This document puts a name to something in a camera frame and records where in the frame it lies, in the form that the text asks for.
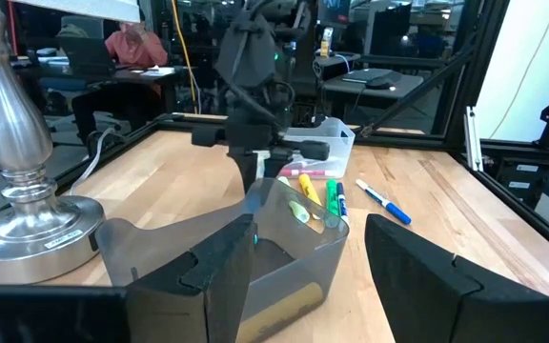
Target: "sticker label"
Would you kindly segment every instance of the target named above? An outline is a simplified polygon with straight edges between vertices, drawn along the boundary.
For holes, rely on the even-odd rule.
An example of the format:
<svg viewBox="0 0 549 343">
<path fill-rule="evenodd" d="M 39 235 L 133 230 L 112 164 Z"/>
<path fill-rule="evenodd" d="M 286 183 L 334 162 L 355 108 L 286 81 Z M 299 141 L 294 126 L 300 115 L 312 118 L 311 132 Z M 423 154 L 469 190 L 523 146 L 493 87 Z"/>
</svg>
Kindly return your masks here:
<svg viewBox="0 0 549 343">
<path fill-rule="evenodd" d="M 538 166 L 529 166 L 529 165 L 518 165 L 516 167 L 517 171 L 520 172 L 536 172 L 539 170 Z"/>
<path fill-rule="evenodd" d="M 528 182 L 515 182 L 515 181 L 512 181 L 510 182 L 510 188 L 520 188 L 520 189 L 524 189 L 524 190 L 528 190 L 529 187 L 531 187 L 531 184 L 528 183 Z"/>
<path fill-rule="evenodd" d="M 54 239 L 53 241 L 44 244 L 44 246 L 48 249 L 52 249 L 56 246 L 59 246 L 59 245 L 65 243 L 65 242 L 67 242 L 70 239 L 74 239 L 78 235 L 82 235 L 81 230 L 76 230 L 74 232 L 69 232 L 69 233 L 65 234 L 64 236 L 62 236 L 62 237 L 58 237 L 58 238 Z"/>
</svg>

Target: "blue marker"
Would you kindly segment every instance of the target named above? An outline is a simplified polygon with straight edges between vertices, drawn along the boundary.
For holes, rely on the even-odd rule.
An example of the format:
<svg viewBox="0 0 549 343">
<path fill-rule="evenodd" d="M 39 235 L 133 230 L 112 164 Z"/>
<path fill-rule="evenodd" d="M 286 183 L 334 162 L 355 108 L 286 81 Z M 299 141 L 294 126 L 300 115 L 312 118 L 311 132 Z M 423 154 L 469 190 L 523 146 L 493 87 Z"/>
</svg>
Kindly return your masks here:
<svg viewBox="0 0 549 343">
<path fill-rule="evenodd" d="M 349 214 L 347 214 L 347 199 L 344 196 L 344 187 L 342 187 L 342 183 L 338 182 L 338 184 L 335 186 L 335 190 L 338 193 L 338 207 L 340 209 L 340 218 L 344 220 L 347 225 L 349 224 Z"/>
<path fill-rule="evenodd" d="M 376 200 L 376 202 L 378 202 L 378 204 L 382 205 L 382 207 L 387 209 L 390 214 L 399 219 L 400 222 L 404 223 L 405 225 L 410 224 L 412 219 L 410 219 L 410 217 L 406 215 L 406 213 L 404 213 L 402 210 L 400 210 L 394 203 L 382 197 L 375 190 L 371 189 L 370 186 L 368 186 L 368 184 L 366 184 L 365 182 L 357 179 L 356 183 L 361 189 L 367 192 L 368 195 L 372 196 Z"/>
</svg>

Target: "gray translucent container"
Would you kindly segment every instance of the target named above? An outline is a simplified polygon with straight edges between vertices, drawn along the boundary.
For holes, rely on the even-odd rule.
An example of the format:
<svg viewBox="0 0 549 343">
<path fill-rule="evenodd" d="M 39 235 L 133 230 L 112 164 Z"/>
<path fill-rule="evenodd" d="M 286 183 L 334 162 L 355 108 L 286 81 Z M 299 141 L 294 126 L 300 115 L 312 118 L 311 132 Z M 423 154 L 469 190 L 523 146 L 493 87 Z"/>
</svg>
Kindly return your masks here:
<svg viewBox="0 0 549 343">
<path fill-rule="evenodd" d="M 281 175 L 299 177 L 299 171 L 309 171 L 313 179 L 341 178 L 347 170 L 355 134 L 338 118 L 327 118 L 316 128 L 289 128 L 285 140 L 306 140 L 327 143 L 330 154 L 327 160 L 317 161 L 294 154 L 294 161 L 283 167 Z"/>
<path fill-rule="evenodd" d="M 321 219 L 311 219 L 311 227 L 301 223 L 288 205 L 292 200 Z M 230 207 L 155 230 L 110 219 L 96 240 L 113 285 L 127 286 L 244 213 L 254 214 L 257 239 L 236 341 L 261 341 L 325 301 L 349 234 L 344 221 L 304 195 L 275 179 L 261 179 Z"/>
</svg>

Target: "yellow cable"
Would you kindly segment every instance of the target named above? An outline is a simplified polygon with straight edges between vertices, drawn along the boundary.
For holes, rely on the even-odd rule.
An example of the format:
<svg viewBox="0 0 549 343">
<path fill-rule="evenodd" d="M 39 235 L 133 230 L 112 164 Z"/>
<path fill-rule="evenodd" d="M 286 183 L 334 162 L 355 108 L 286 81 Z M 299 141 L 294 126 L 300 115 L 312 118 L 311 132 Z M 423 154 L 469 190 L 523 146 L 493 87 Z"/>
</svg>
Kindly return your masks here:
<svg viewBox="0 0 549 343">
<path fill-rule="evenodd" d="M 190 76 L 190 93 L 192 94 L 192 103 L 194 105 L 194 113 L 198 113 L 196 110 L 196 96 L 194 95 L 194 83 L 192 81 L 192 67 L 190 65 L 190 57 L 188 56 L 188 49 L 186 49 L 186 41 L 183 39 L 183 33 L 179 27 L 179 15 L 177 15 L 176 0 L 171 0 L 171 6 L 173 7 L 173 19 L 175 20 L 175 26 L 177 27 L 177 33 L 179 33 L 179 39 L 181 39 L 181 48 L 183 54 L 186 57 L 186 66 L 188 67 L 188 75 Z"/>
</svg>

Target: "red shirt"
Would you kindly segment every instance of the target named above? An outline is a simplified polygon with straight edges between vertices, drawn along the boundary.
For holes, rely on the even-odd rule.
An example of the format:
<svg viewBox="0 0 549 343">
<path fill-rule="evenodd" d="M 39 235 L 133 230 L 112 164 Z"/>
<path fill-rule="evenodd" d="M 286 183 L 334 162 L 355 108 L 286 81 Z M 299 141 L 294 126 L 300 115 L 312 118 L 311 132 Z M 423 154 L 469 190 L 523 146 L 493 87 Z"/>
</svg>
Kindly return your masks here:
<svg viewBox="0 0 549 343">
<path fill-rule="evenodd" d="M 148 32 L 143 43 L 129 42 L 122 31 L 116 31 L 105 41 L 110 55 L 117 57 L 120 64 L 149 68 L 167 64 L 167 52 L 162 48 L 160 38 Z"/>
</svg>

